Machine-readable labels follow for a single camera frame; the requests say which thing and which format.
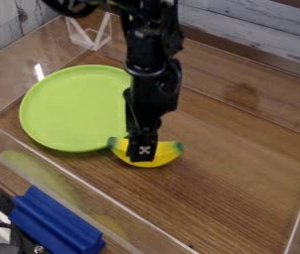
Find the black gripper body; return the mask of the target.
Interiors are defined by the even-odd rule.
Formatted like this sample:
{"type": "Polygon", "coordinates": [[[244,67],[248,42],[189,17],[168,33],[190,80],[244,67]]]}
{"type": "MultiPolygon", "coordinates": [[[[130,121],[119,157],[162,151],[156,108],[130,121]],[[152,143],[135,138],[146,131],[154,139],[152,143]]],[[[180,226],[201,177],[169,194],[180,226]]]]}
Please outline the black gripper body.
{"type": "Polygon", "coordinates": [[[182,66],[177,59],[166,62],[156,76],[133,76],[131,87],[123,91],[126,129],[129,136],[156,134],[162,116],[178,107],[182,66]]]}

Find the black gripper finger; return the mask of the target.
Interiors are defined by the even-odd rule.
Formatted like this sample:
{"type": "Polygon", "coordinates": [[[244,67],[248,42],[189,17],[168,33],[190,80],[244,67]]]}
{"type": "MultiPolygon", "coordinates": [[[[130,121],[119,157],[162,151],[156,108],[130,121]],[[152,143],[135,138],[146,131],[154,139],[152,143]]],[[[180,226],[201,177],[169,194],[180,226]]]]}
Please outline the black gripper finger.
{"type": "Polygon", "coordinates": [[[127,157],[133,163],[152,162],[158,147],[157,133],[133,133],[129,136],[127,157]]]}

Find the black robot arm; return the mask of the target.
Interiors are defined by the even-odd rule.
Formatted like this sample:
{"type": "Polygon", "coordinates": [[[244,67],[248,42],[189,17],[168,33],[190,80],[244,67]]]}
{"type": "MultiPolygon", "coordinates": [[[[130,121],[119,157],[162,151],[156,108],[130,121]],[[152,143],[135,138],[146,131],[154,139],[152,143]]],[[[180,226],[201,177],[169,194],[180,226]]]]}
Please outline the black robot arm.
{"type": "Polygon", "coordinates": [[[178,0],[42,0],[59,14],[87,17],[105,6],[118,13],[126,42],[125,70],[131,84],[123,91],[126,130],[123,157],[133,163],[156,160],[162,117],[178,107],[184,49],[178,0]]]}

